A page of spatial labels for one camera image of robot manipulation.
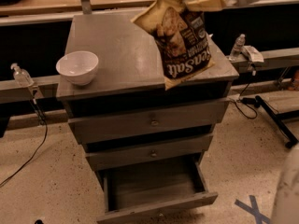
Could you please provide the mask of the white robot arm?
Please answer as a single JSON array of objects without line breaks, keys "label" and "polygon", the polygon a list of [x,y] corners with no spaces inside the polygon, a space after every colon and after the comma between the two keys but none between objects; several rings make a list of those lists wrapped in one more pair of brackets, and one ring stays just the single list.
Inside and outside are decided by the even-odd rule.
[{"label": "white robot arm", "polygon": [[[204,0],[187,0],[189,9],[197,8],[199,3]],[[245,7],[259,0],[221,0],[224,7]],[[271,108],[260,97],[256,96],[254,100],[263,107],[271,119],[277,124],[280,130],[289,138],[290,142],[286,147],[291,151],[285,160],[280,178],[278,181],[277,192],[273,204],[272,216],[266,219],[259,211],[256,200],[250,196],[251,206],[247,206],[240,201],[235,203],[247,210],[253,212],[257,218],[257,224],[298,224],[299,223],[299,144],[298,139],[291,133],[285,124],[278,118]]]}]

